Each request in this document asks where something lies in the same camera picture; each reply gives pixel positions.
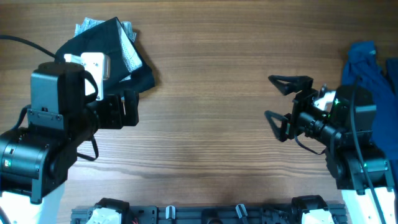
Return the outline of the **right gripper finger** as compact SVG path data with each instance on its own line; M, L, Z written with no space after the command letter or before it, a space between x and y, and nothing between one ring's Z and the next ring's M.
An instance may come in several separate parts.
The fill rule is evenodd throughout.
M272 129L272 132L274 133L275 138L277 140L286 140L288 118L284 115L269 110L265 111L264 115Z
M285 77L270 75L268 79L284 96L303 90L310 90L313 84L313 78L308 76Z

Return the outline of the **black shorts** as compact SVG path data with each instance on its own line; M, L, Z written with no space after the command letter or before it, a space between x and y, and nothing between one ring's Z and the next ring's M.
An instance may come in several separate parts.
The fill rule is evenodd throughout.
M56 55L63 57L84 52L101 52L110 58L110 76L103 83L106 94L122 95L124 90L142 93L155 87L152 69L127 37L117 17L74 36L57 50Z

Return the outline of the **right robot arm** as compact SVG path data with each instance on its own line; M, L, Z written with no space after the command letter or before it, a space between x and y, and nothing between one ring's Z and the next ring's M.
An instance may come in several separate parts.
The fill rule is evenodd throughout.
M391 162L372 140L376 104L354 82L336 90L312 87L308 76L269 76L284 95L295 93L291 113L265 111L275 138L297 140L301 134L325 146L326 166L357 223L397 223L397 182Z

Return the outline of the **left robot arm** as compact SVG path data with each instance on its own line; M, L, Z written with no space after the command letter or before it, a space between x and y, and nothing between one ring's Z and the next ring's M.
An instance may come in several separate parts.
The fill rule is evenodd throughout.
M139 95L86 94L95 79L82 65L46 62L30 78L30 104L1 135L1 222L53 223L78 147L99 129L139 121Z

